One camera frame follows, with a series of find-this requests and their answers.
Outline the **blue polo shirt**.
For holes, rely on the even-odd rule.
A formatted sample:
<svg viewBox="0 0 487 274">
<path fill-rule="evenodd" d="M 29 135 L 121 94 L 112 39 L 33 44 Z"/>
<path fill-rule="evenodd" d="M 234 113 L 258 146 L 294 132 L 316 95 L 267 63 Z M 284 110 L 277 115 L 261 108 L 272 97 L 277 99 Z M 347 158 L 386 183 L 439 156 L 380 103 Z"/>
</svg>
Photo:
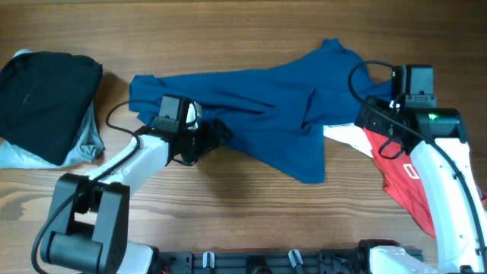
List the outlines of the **blue polo shirt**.
<svg viewBox="0 0 487 274">
<path fill-rule="evenodd" d="M 231 131 L 229 148 L 301 181 L 325 180 L 324 126 L 355 121 L 362 98 L 388 99 L 391 84 L 375 84 L 361 57 L 337 39 L 301 59 L 268 69 L 157 78 L 136 75 L 129 109 L 152 125 L 164 95 L 187 97 L 202 106 L 202 120 L 221 120 Z"/>
</svg>

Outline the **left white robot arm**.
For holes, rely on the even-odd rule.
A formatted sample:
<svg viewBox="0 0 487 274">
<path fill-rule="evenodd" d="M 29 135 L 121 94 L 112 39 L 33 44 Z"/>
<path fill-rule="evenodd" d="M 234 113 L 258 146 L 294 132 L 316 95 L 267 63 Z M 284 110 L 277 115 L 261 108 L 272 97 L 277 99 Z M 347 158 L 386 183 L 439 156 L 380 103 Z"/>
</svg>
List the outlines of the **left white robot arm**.
<svg viewBox="0 0 487 274">
<path fill-rule="evenodd" d="M 130 145 L 106 165 L 85 175 L 62 175 L 33 243 L 34 270 L 42 273 L 43 261 L 81 273 L 161 272 L 158 248 L 128 239 L 131 196 L 175 156 L 192 166 L 232 136 L 219 119 L 186 123 L 157 118 L 153 127 L 133 132 Z"/>
</svg>

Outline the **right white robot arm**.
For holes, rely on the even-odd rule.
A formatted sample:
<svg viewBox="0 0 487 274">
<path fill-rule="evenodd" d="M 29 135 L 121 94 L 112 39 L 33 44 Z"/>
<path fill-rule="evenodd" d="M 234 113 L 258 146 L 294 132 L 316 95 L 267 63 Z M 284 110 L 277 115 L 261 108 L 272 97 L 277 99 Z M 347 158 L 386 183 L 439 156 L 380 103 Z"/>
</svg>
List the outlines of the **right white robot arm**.
<svg viewBox="0 0 487 274">
<path fill-rule="evenodd" d="M 469 164 L 460 113 L 426 100 L 360 101 L 356 126 L 401 144 L 425 191 L 438 245 L 438 273 L 486 271 L 486 214 Z"/>
</svg>

